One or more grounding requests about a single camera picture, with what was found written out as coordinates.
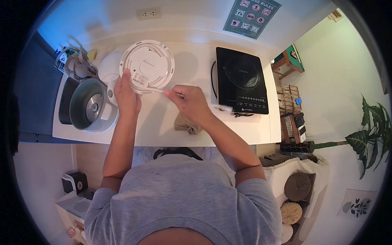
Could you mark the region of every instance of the wall outlet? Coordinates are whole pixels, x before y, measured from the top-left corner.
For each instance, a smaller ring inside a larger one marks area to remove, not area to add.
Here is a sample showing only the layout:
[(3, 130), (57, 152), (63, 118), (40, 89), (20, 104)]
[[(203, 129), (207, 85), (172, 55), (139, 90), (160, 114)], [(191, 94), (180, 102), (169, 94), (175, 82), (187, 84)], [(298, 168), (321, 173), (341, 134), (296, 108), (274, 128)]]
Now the wall outlet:
[(138, 20), (161, 19), (161, 7), (136, 10)]

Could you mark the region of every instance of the brown pillow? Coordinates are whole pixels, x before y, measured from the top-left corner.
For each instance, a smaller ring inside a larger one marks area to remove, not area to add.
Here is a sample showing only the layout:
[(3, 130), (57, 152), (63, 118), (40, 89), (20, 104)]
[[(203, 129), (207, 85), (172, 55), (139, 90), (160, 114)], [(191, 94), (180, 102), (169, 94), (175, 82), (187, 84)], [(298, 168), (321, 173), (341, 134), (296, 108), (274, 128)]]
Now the brown pillow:
[(310, 189), (309, 194), (303, 199), (303, 201), (306, 201), (306, 202), (310, 203), (310, 199), (312, 198), (312, 189), (313, 189), (313, 186), (314, 186), (314, 180), (316, 178), (316, 174), (308, 174), (308, 176), (309, 176), (310, 185), (311, 185), (312, 188)]
[(285, 194), (291, 201), (303, 200), (312, 190), (312, 185), (308, 174), (296, 172), (286, 181)]

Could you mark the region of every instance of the induction cooktop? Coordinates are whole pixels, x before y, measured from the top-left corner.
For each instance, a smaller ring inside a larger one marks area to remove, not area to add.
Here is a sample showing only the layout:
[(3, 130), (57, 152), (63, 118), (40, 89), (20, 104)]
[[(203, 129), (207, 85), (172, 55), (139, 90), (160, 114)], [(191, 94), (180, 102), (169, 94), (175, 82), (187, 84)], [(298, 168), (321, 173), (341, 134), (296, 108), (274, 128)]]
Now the induction cooktop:
[(268, 114), (267, 89), (259, 57), (216, 48), (218, 104), (235, 113)]

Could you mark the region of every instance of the power cord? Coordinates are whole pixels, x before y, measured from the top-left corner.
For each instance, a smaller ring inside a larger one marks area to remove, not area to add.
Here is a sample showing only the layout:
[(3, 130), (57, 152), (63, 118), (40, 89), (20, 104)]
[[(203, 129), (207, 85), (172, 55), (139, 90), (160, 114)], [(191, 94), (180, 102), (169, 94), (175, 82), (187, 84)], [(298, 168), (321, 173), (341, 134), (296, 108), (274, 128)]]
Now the power cord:
[[(214, 68), (215, 63), (216, 63), (216, 61), (214, 61), (214, 63), (211, 66), (211, 86), (212, 86), (212, 91), (214, 91), (215, 97), (218, 98), (217, 95), (216, 95), (216, 92), (215, 92), (214, 83), (212, 82), (212, 69)], [(240, 116), (253, 116), (254, 114), (234, 112), (231, 115), (233, 117), (237, 118), (237, 117), (240, 117)]]
[(215, 98), (218, 98), (216, 96), (216, 92), (215, 92), (215, 89), (214, 89), (214, 83), (212, 82), (212, 69), (214, 68), (215, 63), (216, 63), (216, 61), (214, 61), (214, 63), (211, 66), (211, 86), (212, 86), (212, 91), (214, 91)]

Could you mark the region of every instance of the kitchen sink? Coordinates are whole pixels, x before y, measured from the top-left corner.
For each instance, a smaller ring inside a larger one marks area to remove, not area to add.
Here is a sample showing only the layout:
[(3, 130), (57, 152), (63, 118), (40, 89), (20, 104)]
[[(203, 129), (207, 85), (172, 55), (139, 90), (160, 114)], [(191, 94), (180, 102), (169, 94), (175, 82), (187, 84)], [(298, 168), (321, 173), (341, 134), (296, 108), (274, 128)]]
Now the kitchen sink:
[(62, 124), (72, 124), (69, 117), (69, 104), (71, 102), (72, 95), (76, 88), (79, 86), (79, 82), (68, 77), (65, 82), (63, 94), (61, 95), (60, 107), (58, 110), (58, 119)]

